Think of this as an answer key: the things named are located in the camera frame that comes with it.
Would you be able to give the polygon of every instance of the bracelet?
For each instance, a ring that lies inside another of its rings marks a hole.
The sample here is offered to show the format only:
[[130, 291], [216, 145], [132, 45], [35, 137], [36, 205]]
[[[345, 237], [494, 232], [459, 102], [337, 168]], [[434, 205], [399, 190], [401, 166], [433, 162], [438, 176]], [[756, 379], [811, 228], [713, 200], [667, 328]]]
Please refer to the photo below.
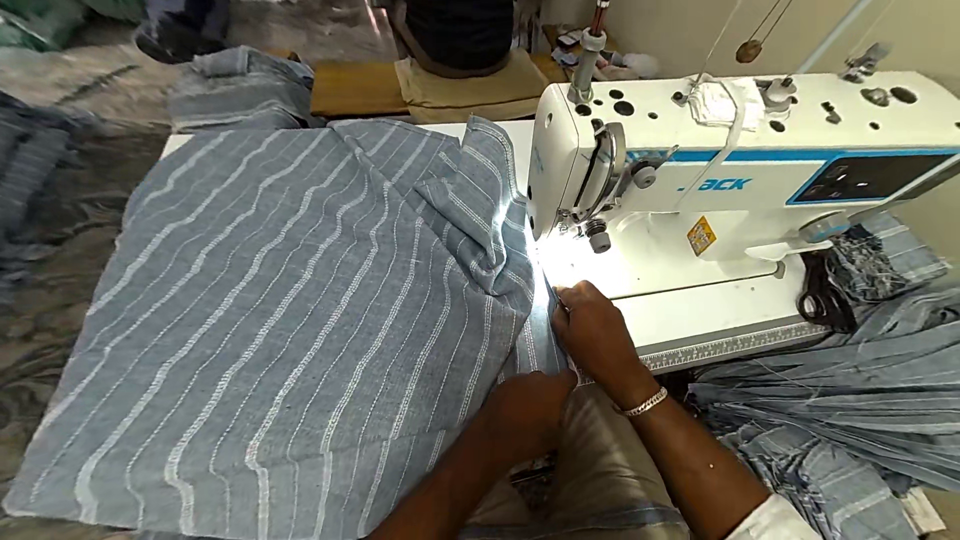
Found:
[[614, 405], [613, 408], [616, 408], [616, 411], [617, 411], [617, 412], [619, 412], [620, 414], [622, 414], [622, 415], [624, 415], [624, 416], [627, 416], [627, 417], [630, 417], [630, 416], [639, 416], [639, 415], [643, 414], [644, 412], [650, 410], [651, 408], [654, 407], [654, 405], [662, 402], [662, 401], [665, 400], [665, 399], [666, 399], [666, 388], [664, 388], [664, 387], [661, 386], [661, 387], [660, 387], [660, 390], [658, 390], [658, 392], [657, 392], [656, 394], [654, 394], [654, 396], [653, 396], [652, 398], [650, 398], [649, 400], [643, 402], [643, 403], [640, 404], [639, 406], [635, 406], [634, 408], [632, 408], [632, 409], [630, 409], [630, 410], [620, 410], [619, 407], [617, 407], [616, 405]]

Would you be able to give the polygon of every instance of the person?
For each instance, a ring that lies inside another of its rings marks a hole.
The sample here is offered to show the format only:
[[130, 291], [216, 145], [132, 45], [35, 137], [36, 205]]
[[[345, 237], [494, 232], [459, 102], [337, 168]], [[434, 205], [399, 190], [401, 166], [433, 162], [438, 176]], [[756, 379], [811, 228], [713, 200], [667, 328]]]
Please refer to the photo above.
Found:
[[388, 10], [397, 45], [447, 79], [504, 68], [514, 35], [514, 0], [395, 0]]
[[[820, 538], [680, 404], [661, 397], [610, 300], [589, 282], [557, 292], [554, 331], [596, 384], [574, 389], [569, 370], [501, 383], [369, 539]], [[621, 412], [639, 405], [646, 410]], [[534, 520], [505, 478], [553, 449], [552, 492]]]

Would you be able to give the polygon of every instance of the blue striped fabric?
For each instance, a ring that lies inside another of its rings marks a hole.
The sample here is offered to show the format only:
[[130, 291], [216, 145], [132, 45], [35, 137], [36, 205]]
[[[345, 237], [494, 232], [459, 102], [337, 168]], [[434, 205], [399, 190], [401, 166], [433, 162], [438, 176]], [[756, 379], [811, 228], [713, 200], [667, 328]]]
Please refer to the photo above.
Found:
[[807, 350], [710, 366], [690, 397], [804, 515], [842, 531], [833, 537], [912, 538], [899, 514], [876, 510], [895, 507], [877, 471], [960, 490], [960, 287], [921, 288], [857, 319], [855, 333]]
[[386, 120], [194, 136], [132, 195], [4, 506], [368, 533], [498, 377], [564, 365], [514, 167], [475, 118], [462, 145]]

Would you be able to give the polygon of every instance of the right hand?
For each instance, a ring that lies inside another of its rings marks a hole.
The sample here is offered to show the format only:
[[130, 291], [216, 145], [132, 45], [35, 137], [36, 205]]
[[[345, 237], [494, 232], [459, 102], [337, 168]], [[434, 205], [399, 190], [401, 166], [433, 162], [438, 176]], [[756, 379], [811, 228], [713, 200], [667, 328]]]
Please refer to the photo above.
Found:
[[613, 302], [591, 282], [555, 290], [563, 305], [553, 313], [553, 329], [573, 362], [622, 409], [653, 396], [660, 385], [637, 357], [623, 314]]

